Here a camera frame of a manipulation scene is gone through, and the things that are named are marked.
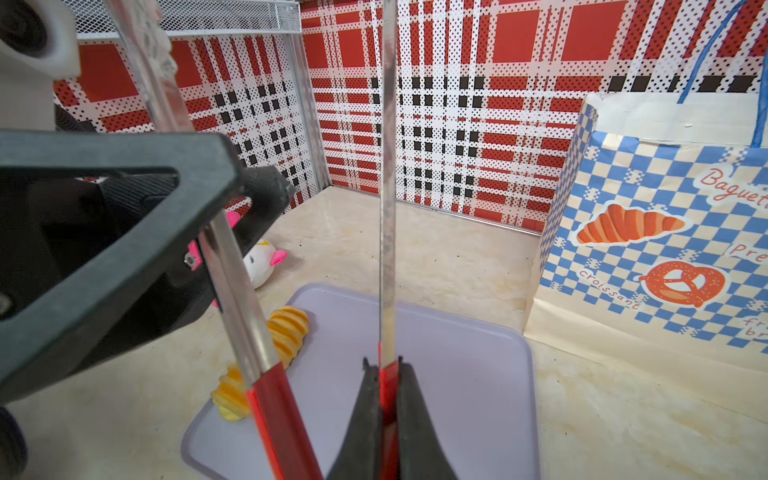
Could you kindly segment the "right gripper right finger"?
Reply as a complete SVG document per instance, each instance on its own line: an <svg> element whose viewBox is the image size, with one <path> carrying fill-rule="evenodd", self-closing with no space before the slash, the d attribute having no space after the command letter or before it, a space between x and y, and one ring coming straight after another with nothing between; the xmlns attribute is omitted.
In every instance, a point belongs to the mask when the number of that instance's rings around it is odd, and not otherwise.
<svg viewBox="0 0 768 480"><path fill-rule="evenodd" d="M453 479L448 461L421 392L415 369L399 363L397 428L399 479Z"/></svg>

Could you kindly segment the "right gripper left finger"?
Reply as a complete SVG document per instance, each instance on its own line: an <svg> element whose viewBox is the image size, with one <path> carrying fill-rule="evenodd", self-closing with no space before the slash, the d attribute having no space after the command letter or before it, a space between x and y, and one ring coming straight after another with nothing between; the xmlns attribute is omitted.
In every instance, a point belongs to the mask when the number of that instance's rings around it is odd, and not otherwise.
<svg viewBox="0 0 768 480"><path fill-rule="evenodd" d="M382 473L379 368L363 359L363 379L351 418L327 479L376 480Z"/></svg>

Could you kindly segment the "ridged fake bread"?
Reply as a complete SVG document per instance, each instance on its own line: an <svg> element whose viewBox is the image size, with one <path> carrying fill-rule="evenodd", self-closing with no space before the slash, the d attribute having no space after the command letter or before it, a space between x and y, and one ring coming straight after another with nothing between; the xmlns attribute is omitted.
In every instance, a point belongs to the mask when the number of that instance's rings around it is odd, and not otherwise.
<svg viewBox="0 0 768 480"><path fill-rule="evenodd" d="M305 337L310 333L310 326L309 314L289 305L273 311L267 320L268 330L285 370L298 356ZM217 388L211 393L211 400L223 420L237 422L251 415L246 391L239 367L228 365L226 373L219 377Z"/></svg>

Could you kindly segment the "red handled metal tongs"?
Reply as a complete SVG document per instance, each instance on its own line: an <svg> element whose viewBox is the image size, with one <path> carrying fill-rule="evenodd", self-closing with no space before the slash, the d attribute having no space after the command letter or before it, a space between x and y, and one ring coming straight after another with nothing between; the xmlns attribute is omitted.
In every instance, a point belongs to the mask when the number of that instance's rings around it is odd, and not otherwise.
<svg viewBox="0 0 768 480"><path fill-rule="evenodd" d="M127 51L136 64L147 107L157 131L191 132L194 127L175 80L177 66L170 40L159 26L153 1L108 1L105 4ZM379 240L379 394L383 430L373 436L374 454L382 460L375 473L394 479L398 473L396 392L396 123L397 4L385 1L382 51L382 162ZM322 476L309 436L269 334L266 318L250 286L243 257L224 212L218 212L197 239L216 291L226 333L249 388L247 398L272 473L277 479Z"/></svg>

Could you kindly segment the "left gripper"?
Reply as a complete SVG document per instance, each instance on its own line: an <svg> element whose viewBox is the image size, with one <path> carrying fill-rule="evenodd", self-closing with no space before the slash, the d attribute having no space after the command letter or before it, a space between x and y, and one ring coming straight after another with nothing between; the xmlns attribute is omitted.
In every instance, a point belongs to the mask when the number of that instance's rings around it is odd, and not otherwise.
<svg viewBox="0 0 768 480"><path fill-rule="evenodd" d="M220 133L3 130L2 402L194 322L217 294L189 244L247 197L246 253L294 193Z"/></svg>

